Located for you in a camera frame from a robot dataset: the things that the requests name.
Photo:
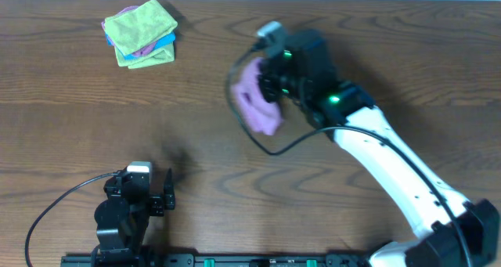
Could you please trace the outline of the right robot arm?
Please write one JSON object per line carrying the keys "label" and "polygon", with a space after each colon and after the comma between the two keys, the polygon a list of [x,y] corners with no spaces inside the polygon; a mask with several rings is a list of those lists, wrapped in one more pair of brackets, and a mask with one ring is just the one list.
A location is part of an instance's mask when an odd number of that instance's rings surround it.
{"label": "right robot arm", "polygon": [[258,36],[265,43],[258,77],[264,99],[296,100],[318,132],[379,182],[415,235],[377,249],[364,266],[485,266],[495,260],[496,208],[487,200],[470,202],[440,179],[396,134],[373,98],[337,75],[319,32],[290,34],[271,23]]}

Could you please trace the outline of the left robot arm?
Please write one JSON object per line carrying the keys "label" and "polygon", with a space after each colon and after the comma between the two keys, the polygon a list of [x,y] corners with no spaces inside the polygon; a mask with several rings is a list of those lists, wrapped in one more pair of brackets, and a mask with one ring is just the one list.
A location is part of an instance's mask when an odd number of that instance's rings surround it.
{"label": "left robot arm", "polygon": [[103,187],[107,199],[95,210],[99,245],[91,252],[91,266],[162,266],[153,249],[142,244],[150,217],[163,217],[175,209],[172,170],[164,178],[163,192],[150,192],[150,173],[121,170]]}

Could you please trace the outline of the purple microfibre cloth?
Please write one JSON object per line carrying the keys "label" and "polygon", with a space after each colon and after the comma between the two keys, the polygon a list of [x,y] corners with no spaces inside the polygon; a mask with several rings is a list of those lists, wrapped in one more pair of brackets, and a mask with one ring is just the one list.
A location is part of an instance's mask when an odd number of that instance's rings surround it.
{"label": "purple microfibre cloth", "polygon": [[259,64],[262,57],[252,59],[240,74],[239,81],[231,87],[243,119],[252,132],[275,135],[283,122],[278,103],[265,101],[258,86]]}

